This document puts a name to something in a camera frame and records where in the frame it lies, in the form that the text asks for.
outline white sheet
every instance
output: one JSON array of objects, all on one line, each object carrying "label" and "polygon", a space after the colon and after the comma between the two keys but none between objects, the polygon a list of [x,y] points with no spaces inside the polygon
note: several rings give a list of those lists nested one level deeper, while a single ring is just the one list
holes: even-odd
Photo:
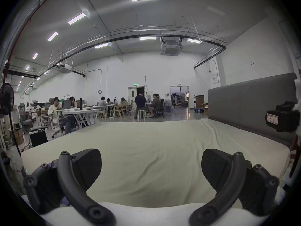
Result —
[{"label": "white sheet", "polygon": [[221,122],[201,119],[147,123],[103,123],[71,133],[22,153],[32,173],[42,163],[96,148],[102,172],[87,194],[97,202],[139,207],[168,207],[208,202],[215,190],[205,179],[205,149],[241,151],[252,165],[260,163],[280,178],[289,149],[268,138]]}]

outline computer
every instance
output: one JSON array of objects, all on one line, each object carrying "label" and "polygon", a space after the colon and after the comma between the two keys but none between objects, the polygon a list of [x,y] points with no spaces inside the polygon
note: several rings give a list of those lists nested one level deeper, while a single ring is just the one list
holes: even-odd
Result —
[{"label": "computer", "polygon": [[65,100],[64,101],[63,109],[70,109],[71,108],[71,104],[72,104],[71,100]]}]

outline bottle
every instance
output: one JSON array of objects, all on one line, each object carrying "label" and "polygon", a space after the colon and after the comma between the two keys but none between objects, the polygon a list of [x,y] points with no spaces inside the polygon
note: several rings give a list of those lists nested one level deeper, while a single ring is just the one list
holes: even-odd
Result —
[{"label": "bottle", "polygon": [[82,111],[82,97],[80,97],[80,110]]}]

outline electric fan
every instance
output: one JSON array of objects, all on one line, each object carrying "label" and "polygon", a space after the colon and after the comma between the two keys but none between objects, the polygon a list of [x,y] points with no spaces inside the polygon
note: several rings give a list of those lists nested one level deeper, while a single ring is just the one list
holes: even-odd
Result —
[{"label": "electric fan", "polygon": [[11,123],[11,132],[13,134],[13,141],[17,146],[18,153],[21,156],[18,144],[16,142],[16,137],[13,132],[13,124],[11,122],[11,110],[13,109],[13,103],[15,101],[15,95],[13,88],[9,83],[5,83],[0,89],[0,114],[9,115],[9,121]]}]

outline white shirt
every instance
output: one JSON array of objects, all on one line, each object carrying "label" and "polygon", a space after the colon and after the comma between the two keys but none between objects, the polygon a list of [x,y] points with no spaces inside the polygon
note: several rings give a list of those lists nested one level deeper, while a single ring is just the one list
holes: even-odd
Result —
[{"label": "white shirt", "polygon": [[98,105],[106,105],[106,102],[104,100],[101,100]]},{"label": "white shirt", "polygon": [[53,123],[58,123],[58,116],[56,115],[56,113],[54,113],[54,111],[56,111],[58,108],[55,105],[51,105],[47,111],[47,115],[51,115],[54,114],[52,116],[53,119]]}]

